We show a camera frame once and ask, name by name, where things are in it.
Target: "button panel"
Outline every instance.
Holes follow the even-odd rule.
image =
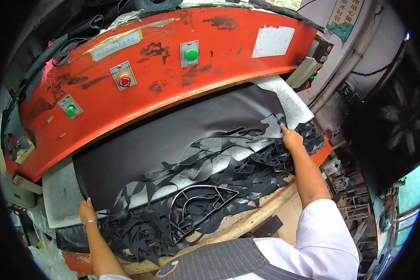
[[[111,68],[110,71],[119,91],[137,84],[129,61]]]
[[[79,107],[78,103],[73,99],[71,95],[67,95],[58,102],[59,107],[64,110],[67,117],[74,119],[76,116],[81,114],[83,110]]]
[[[179,45],[180,67],[184,68],[199,63],[199,42],[191,41]]]

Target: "green indicator light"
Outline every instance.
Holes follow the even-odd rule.
[[[185,59],[188,61],[193,61],[197,59],[198,55],[199,54],[197,53],[197,50],[190,49],[185,52]]]
[[[73,117],[75,115],[75,107],[68,106],[68,108],[65,110],[65,113],[69,118]]]

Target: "sign with chinese characters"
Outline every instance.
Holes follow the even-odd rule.
[[[347,41],[353,30],[364,0],[338,0],[326,27],[343,42]]]

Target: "red emergency stop button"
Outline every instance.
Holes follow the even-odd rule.
[[[120,87],[128,87],[131,84],[131,77],[128,74],[123,74],[118,79]]]

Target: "plastic bag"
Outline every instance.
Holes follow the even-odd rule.
[[[27,213],[33,221],[36,235],[42,245],[40,249],[34,246],[28,247],[40,270],[50,280],[77,280],[78,274],[68,268],[61,250],[56,247],[56,233],[48,225],[43,198],[40,198],[36,207],[28,210]],[[48,240],[45,234],[52,237],[52,240]]]
[[[78,274],[68,268],[61,250],[56,247],[54,242],[48,241],[46,244],[47,247],[41,249],[34,246],[28,247],[40,270],[50,280],[77,280]]]

